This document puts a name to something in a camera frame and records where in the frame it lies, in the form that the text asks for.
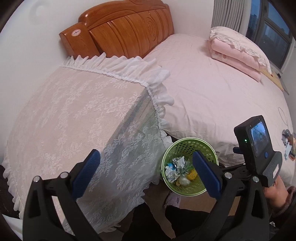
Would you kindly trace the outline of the person's right hand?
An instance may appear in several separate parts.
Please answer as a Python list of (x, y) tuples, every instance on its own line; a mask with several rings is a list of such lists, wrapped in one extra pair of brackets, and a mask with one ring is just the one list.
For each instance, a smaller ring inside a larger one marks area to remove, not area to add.
[(288, 191), (280, 175), (278, 175), (272, 186), (264, 188), (263, 193), (273, 210), (282, 209), (288, 197)]

